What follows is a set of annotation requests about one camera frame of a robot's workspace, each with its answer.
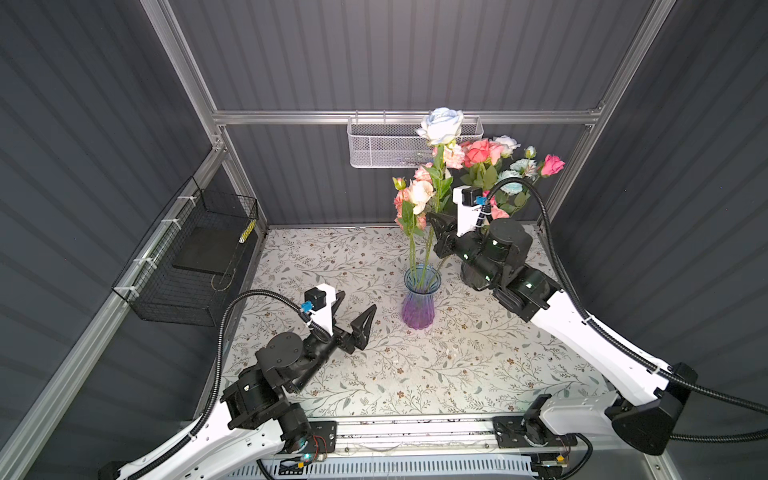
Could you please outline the pale pink rose stem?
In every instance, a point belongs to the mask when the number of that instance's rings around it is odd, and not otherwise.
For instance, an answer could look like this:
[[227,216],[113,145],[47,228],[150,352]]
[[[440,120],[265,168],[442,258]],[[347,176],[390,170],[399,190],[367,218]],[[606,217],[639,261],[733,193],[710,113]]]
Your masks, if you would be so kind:
[[493,220],[502,219],[502,218],[509,218],[509,217],[510,217],[510,215],[506,211],[504,211],[503,209],[499,208],[496,205],[492,205],[491,206],[491,218]]

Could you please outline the blue purple glass vase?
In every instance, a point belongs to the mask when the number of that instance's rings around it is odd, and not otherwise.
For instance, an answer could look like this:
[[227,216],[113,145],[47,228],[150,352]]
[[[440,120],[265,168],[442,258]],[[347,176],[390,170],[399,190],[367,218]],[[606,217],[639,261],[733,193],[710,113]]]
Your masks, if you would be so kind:
[[404,274],[407,290],[401,308],[403,322],[411,329],[424,330],[432,325],[436,315],[435,295],[442,284],[436,268],[418,264]]

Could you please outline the white spray rose stem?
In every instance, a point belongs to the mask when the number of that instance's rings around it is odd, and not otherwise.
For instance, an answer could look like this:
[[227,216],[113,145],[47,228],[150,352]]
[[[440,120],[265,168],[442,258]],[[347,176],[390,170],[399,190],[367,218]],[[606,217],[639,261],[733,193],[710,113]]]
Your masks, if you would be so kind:
[[[539,167],[536,161],[537,150],[534,146],[528,146],[523,157],[514,161],[506,170],[499,175],[498,181],[501,182],[508,178],[521,178],[533,185],[539,177]],[[531,195],[526,187],[519,183],[509,183],[504,185],[495,195],[494,201],[497,206],[508,215],[513,215],[522,210]]]

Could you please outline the peach spray rose stem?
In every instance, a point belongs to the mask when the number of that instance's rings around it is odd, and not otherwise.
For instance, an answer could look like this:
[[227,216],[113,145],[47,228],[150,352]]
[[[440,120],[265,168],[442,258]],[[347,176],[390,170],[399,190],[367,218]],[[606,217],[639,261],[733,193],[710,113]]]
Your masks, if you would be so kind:
[[[428,162],[427,164],[420,166],[414,173],[413,178],[406,182],[408,186],[413,180],[427,180],[429,181],[435,190],[435,195],[432,198],[430,207],[427,213],[443,213],[447,208],[449,200],[452,196],[453,190],[453,170],[460,170],[463,167],[464,153],[459,144],[456,141],[451,141],[448,144],[440,144],[433,148],[435,154],[435,163]],[[393,177],[394,188],[396,188],[397,177]],[[428,222],[425,232],[420,235],[427,235],[427,252],[431,251],[432,234],[428,232]],[[425,256],[425,262],[429,261],[429,254]]]

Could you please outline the red pink rose stem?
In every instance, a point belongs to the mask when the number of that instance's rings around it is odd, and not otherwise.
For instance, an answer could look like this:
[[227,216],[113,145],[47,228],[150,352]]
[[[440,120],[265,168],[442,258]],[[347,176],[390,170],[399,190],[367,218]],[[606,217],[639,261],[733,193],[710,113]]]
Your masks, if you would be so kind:
[[464,142],[460,145],[463,153],[463,170],[460,179],[465,185],[486,187],[486,176],[493,169],[491,165],[491,142],[481,139],[474,142]]

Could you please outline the light pink rose stem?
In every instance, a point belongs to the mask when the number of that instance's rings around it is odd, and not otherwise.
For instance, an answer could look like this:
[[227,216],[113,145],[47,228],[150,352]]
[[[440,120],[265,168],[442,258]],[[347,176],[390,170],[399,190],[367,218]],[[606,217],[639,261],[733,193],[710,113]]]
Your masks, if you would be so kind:
[[498,161],[502,158],[505,151],[505,146],[503,144],[500,144],[494,141],[489,141],[487,150],[488,150],[487,161],[491,165],[495,166],[498,163]]

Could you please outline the pale blue white rose stem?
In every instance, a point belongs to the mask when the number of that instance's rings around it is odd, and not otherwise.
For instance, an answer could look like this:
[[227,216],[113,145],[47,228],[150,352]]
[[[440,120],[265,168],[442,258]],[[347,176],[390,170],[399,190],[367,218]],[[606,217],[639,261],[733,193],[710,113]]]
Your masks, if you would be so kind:
[[461,133],[463,119],[462,111],[440,107],[430,112],[422,120],[417,134],[427,141],[432,150],[437,145],[448,144],[451,141],[456,141],[460,145],[458,137]]

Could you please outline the pink glass vase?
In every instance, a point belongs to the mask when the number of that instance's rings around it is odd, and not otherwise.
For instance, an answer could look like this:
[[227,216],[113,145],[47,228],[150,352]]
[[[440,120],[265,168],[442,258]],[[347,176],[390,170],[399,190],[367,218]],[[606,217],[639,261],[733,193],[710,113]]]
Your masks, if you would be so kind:
[[462,262],[460,277],[468,287],[476,291],[483,291],[492,289],[496,285],[499,269],[500,267],[496,262],[480,256]]

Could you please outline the single dark pink bud stem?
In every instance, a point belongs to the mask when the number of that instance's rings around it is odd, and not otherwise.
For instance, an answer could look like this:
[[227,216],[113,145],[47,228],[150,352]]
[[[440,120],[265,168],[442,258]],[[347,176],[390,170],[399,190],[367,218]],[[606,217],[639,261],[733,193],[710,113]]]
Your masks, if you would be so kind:
[[535,185],[539,180],[552,177],[565,168],[565,162],[558,156],[548,154],[542,162],[535,158],[524,158],[514,167],[530,184]]

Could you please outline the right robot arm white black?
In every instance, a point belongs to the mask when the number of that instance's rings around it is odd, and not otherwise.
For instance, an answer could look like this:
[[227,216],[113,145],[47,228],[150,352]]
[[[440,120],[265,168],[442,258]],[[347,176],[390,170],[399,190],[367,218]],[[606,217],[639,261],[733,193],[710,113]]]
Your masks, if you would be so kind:
[[508,311],[560,340],[614,388],[582,400],[539,395],[518,428],[531,445],[583,434],[613,436],[648,455],[666,450],[689,394],[663,376],[693,381],[697,376],[691,368],[669,365],[600,321],[583,319],[556,280],[527,264],[533,239],[517,221],[502,218],[487,231],[472,227],[466,232],[448,215],[430,213],[427,221],[439,258],[459,258],[470,285],[490,290]]

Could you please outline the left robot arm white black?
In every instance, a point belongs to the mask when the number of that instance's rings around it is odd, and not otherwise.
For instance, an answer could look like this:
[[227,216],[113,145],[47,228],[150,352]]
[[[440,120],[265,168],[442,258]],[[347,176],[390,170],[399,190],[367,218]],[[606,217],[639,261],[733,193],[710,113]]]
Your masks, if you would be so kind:
[[274,336],[256,353],[255,364],[235,382],[222,385],[224,345],[217,345],[214,380],[202,414],[161,446],[140,458],[104,465],[101,479],[218,479],[234,470],[280,456],[278,470],[294,472],[323,461],[336,446],[334,421],[308,419],[291,401],[336,351],[364,351],[377,307],[369,306],[349,329],[337,326],[335,314],[345,298],[328,285],[318,285],[296,304],[277,292],[248,290],[225,309],[226,329],[235,307],[250,297],[267,297],[286,305],[309,327],[309,336],[294,332]]

